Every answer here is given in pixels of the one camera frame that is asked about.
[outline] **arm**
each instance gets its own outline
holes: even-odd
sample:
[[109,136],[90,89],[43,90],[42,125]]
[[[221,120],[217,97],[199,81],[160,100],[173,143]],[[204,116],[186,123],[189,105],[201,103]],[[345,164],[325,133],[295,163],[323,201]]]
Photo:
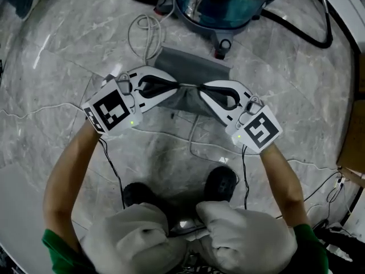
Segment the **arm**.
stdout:
[[80,252],[79,241],[71,222],[71,212],[85,178],[86,169],[100,135],[89,120],[62,152],[48,179],[43,199],[46,228]]
[[260,154],[275,201],[288,226],[309,224],[301,183],[275,144]]

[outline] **black shoe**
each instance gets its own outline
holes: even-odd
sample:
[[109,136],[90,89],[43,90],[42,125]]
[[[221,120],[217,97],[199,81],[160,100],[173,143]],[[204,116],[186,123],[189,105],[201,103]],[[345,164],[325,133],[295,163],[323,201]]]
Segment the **black shoe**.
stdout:
[[217,167],[210,172],[204,188],[205,201],[230,201],[237,177],[229,167]]
[[167,217],[169,229],[177,222],[177,214],[173,207],[165,200],[157,197],[144,183],[131,183],[123,190],[124,204],[130,207],[133,204],[148,203],[158,207]]
[[127,185],[123,190],[123,195],[126,207],[141,203],[158,206],[157,196],[143,183],[131,183]]

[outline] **green shirt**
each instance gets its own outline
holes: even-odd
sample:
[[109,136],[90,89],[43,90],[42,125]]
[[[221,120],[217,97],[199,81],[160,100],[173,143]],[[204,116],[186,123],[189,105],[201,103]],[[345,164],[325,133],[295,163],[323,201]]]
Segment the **green shirt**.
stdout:
[[[326,250],[310,226],[298,225],[294,227],[294,232],[298,249],[281,273],[327,274],[329,263]],[[53,231],[46,229],[42,241],[50,251],[52,269],[56,274],[96,273],[84,255],[76,253]]]

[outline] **teal vacuum cleaner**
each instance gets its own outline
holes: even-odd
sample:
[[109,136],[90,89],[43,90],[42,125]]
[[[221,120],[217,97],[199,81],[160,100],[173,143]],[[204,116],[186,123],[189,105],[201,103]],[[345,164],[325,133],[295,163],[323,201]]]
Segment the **teal vacuum cleaner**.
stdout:
[[182,20],[187,28],[209,37],[216,50],[215,57],[224,59],[233,44],[234,35],[244,31],[252,20],[260,16],[272,19],[309,43],[328,48],[332,44],[330,16],[326,0],[321,0],[325,13],[327,35],[324,42],[318,42],[296,28],[288,21],[265,7],[274,0],[136,0],[155,7],[155,12],[164,15],[174,10],[176,16]]

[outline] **gray cloth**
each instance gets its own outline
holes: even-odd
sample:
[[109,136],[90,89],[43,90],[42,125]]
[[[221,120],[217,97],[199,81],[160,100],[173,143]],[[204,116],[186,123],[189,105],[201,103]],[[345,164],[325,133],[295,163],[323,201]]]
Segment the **gray cloth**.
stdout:
[[[172,47],[162,48],[154,66],[173,76],[179,83],[199,86],[214,80],[229,80],[230,67],[224,62]],[[222,96],[221,101],[226,101],[226,98]],[[160,103],[160,106],[217,118],[209,106],[201,100],[198,90],[194,87],[180,87],[176,94]]]

